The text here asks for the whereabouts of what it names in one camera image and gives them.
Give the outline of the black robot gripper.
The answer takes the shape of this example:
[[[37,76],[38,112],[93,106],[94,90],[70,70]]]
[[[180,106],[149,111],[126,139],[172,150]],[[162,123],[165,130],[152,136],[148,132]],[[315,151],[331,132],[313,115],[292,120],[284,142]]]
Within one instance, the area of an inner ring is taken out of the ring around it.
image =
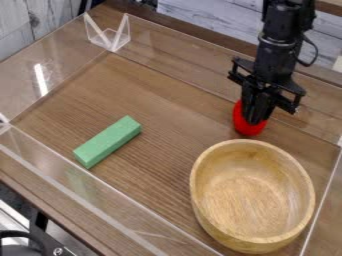
[[[276,108],[295,114],[307,90],[293,78],[270,82],[257,76],[253,61],[234,57],[232,62],[228,78],[242,87],[242,115],[246,122],[260,124],[266,121]]]

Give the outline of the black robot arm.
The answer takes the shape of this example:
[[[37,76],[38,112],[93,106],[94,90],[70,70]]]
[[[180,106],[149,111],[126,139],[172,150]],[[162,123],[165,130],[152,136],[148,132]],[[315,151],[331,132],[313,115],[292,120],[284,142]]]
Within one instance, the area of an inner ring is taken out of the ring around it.
[[[260,125],[276,108],[295,114],[307,90],[293,80],[297,64],[311,67],[300,58],[303,45],[319,50],[305,33],[313,29],[316,0],[264,0],[264,28],[258,35],[254,61],[236,57],[229,79],[242,87],[242,117],[249,125]]]

